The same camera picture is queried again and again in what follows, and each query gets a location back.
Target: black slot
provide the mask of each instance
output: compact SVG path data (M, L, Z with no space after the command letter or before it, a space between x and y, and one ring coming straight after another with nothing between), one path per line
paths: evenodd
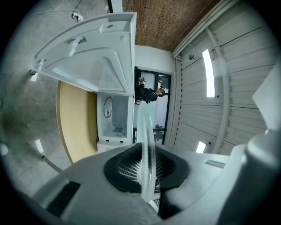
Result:
M46 208L47 211L57 217L60 217L79 187L79 183L70 181L48 205Z

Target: white appliance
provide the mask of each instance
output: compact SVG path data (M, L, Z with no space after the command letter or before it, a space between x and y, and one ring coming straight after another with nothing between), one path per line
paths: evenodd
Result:
M33 70L97 93L101 142L131 144L134 110L135 12L106 14L57 35Z

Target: brick ceiling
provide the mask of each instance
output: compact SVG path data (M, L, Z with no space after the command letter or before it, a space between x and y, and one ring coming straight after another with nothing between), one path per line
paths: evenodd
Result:
M123 0L137 12L136 45L173 51L219 0Z

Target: corrugated metal wall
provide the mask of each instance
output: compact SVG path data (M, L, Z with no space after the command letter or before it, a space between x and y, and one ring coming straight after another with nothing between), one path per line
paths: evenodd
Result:
M223 54L230 85L228 123L219 154L229 155L236 145L266 130L252 96L277 59L278 44L263 18L239 2L218 18L209 30ZM223 111L223 82L214 43L202 32L182 53L180 114L173 146L196 151L199 141L212 152ZM206 97L202 52L209 49L215 76L216 97Z

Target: white wall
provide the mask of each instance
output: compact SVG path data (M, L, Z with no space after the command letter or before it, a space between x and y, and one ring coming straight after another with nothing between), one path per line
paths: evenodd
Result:
M173 54L153 47L136 45L135 66L159 73L176 74L176 60Z
M111 0L113 12L123 12L122 0Z

